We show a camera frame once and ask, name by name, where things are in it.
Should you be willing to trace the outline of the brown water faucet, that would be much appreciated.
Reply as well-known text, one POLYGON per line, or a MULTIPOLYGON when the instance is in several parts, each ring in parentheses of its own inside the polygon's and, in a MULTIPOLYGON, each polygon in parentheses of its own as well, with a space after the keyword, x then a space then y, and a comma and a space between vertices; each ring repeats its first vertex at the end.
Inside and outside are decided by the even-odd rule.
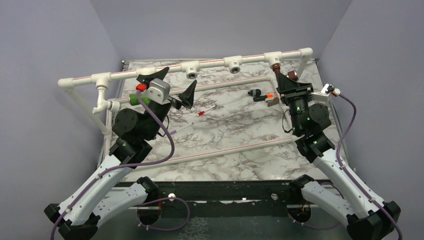
POLYGON ((299 81, 298 73, 295 70, 291 70, 291 71, 288 71, 286 74, 283 74, 281 70, 281 65, 279 63, 275 63, 271 65, 270 68, 275 73, 275 77, 277 80, 279 79, 279 77, 284 76, 285 78, 293 82, 299 81))

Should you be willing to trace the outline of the green water faucet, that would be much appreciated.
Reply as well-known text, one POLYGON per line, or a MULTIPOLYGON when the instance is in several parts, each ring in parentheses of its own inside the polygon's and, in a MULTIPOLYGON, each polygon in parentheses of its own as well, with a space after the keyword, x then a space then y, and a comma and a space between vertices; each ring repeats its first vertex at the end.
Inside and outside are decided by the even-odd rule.
MULTIPOLYGON (((145 97, 145 96, 143 96, 143 95, 140 95, 140 99, 146 104, 146 105, 148 105, 149 104, 149 102, 150 102, 150 99, 149 98, 147 98, 147 97, 145 97)), ((129 97, 128 97, 128 102, 129 102, 129 104, 131 105, 131 106, 137 106, 137 105, 140 105, 140 101, 139 101, 139 98, 138 98, 138 95, 136 94, 136 93, 132 93, 132 94, 130 94, 129 95, 129 97)))

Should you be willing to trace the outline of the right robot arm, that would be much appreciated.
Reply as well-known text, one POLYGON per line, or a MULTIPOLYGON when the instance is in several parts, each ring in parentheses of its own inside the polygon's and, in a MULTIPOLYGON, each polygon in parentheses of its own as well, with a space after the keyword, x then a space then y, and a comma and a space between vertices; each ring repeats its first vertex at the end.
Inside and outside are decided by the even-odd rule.
POLYGON ((321 170, 339 190, 334 194, 308 175, 292 181, 289 199, 300 204, 313 203, 337 219, 353 240, 381 240, 393 231, 403 234, 398 225, 401 209, 375 193, 342 159, 341 144, 324 133, 331 125, 324 102, 341 96, 341 91, 326 84, 315 92, 311 83, 301 83, 289 75, 276 75, 277 92, 288 107, 291 133, 300 154, 321 170))

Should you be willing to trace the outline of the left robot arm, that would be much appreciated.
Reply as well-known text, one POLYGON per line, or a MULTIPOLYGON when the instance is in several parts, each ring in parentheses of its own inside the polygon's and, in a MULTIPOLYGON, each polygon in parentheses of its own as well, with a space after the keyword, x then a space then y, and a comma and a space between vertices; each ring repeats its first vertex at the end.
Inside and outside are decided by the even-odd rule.
POLYGON ((137 167, 149 165, 146 161, 152 150, 149 141, 154 140, 159 131, 172 138, 172 132, 164 125, 170 109, 193 107, 195 76, 189 75, 191 84, 175 98, 170 96, 171 87, 165 82, 168 72, 169 68, 165 67, 137 77, 136 93, 129 96, 129 103, 143 106, 144 112, 131 107, 121 109, 112 126, 117 139, 101 165, 69 198, 44 209, 53 223, 52 235, 59 233, 65 240, 89 240, 101 225, 130 207, 177 200, 173 194, 161 197, 158 186, 148 177, 139 178, 124 191, 110 194, 123 177, 137 167))

